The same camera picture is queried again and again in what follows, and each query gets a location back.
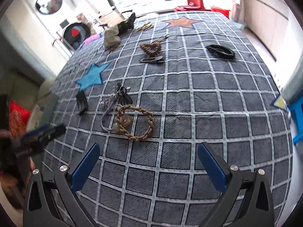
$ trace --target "yellow star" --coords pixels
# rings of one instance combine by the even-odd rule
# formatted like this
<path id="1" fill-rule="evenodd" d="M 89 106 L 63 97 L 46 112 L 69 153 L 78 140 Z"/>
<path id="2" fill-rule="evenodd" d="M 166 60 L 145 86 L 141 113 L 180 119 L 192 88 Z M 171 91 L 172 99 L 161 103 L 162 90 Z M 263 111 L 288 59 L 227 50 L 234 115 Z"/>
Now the yellow star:
<path id="1" fill-rule="evenodd" d="M 169 23 L 166 27 L 166 28 L 169 28 L 169 27 L 173 27 L 173 26 L 181 26 L 181 27 L 185 27 L 185 28 L 192 28 L 194 29 L 193 27 L 193 23 L 197 23 L 197 22 L 201 22 L 202 20 L 193 20 L 193 19 L 188 19 L 186 17 L 181 17 L 179 19 L 170 19 L 170 20 L 165 20 L 164 22 L 167 22 Z"/>

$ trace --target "screw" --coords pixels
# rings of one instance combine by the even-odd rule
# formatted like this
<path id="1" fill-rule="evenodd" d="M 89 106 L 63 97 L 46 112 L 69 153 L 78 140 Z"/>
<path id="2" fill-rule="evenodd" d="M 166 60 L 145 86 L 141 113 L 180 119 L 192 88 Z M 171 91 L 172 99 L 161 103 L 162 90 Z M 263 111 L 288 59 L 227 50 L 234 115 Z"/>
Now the screw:
<path id="1" fill-rule="evenodd" d="M 259 170 L 258 170 L 258 173 L 261 174 L 261 175 L 264 175 L 264 174 L 265 174 L 265 171 L 264 171 L 263 169 L 259 169 Z"/>
<path id="2" fill-rule="evenodd" d="M 231 169 L 232 171 L 237 171 L 237 170 L 238 170 L 238 167 L 235 166 L 235 165 L 231 165 L 231 166 L 230 166 L 230 169 Z"/>
<path id="3" fill-rule="evenodd" d="M 34 174 L 34 175 L 36 175 L 36 174 L 38 174 L 38 173 L 39 173 L 39 169 L 33 170 L 33 174 Z"/>
<path id="4" fill-rule="evenodd" d="M 60 167 L 60 171 L 64 172 L 64 171 L 66 171 L 66 170 L 67 170 L 67 166 L 61 166 L 61 167 Z"/>

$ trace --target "checkered tablecloth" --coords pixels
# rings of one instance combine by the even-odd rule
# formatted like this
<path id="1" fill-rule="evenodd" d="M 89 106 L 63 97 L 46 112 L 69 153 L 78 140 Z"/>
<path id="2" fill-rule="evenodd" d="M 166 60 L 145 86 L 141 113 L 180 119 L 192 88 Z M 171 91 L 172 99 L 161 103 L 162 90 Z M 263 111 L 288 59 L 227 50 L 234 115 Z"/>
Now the checkered tablecloth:
<path id="1" fill-rule="evenodd" d="M 194 29 L 163 29 L 164 20 L 185 16 L 201 20 Z M 78 193 L 89 214 L 101 226 L 198 226 L 216 203 L 213 187 L 196 148 L 211 144 L 228 164 L 241 170 L 264 169 L 271 184 L 275 220 L 283 210 L 291 180 L 292 139 L 287 114 L 270 106 L 279 94 L 271 74 L 249 40 L 220 13 L 180 12 L 142 17 L 153 29 L 129 31 L 121 45 L 108 54 L 102 39 L 84 46 L 58 75 L 53 92 L 60 96 L 53 124 L 66 125 L 66 134 L 45 150 L 43 170 L 68 165 L 91 143 L 100 145 L 100 157 Z M 162 64 L 141 64 L 140 44 L 168 34 L 162 43 Z M 221 44 L 234 50 L 234 60 L 223 60 L 206 50 Z M 86 89 L 89 109 L 78 115 L 75 81 L 92 63 L 111 62 L 102 72 L 104 85 Z M 101 128 L 100 101 L 113 86 L 130 86 L 134 106 L 152 112 L 153 134 L 132 142 L 120 133 Z M 131 112 L 128 130 L 142 134 L 146 117 Z M 104 124 L 112 126 L 115 114 Z M 233 221 L 243 199 L 239 194 L 227 219 Z M 62 203 L 59 203 L 65 220 Z"/>

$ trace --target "black scrunchie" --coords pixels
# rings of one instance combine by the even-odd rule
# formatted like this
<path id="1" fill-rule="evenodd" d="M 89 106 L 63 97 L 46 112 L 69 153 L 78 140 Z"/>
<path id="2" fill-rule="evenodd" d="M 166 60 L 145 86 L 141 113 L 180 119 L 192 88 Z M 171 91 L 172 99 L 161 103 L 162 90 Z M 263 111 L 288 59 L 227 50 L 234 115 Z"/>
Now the black scrunchie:
<path id="1" fill-rule="evenodd" d="M 235 57 L 234 51 L 221 45 L 211 44 L 206 46 L 206 49 L 224 59 L 234 59 Z"/>

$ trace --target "red chair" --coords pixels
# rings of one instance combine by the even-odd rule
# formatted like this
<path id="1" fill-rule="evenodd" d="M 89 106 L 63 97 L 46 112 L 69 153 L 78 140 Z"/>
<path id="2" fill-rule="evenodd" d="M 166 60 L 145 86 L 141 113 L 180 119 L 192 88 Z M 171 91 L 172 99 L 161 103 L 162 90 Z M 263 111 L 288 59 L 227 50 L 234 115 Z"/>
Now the red chair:
<path id="1" fill-rule="evenodd" d="M 187 0 L 187 6 L 178 6 L 175 12 L 178 11 L 210 11 L 204 8 L 203 0 Z"/>

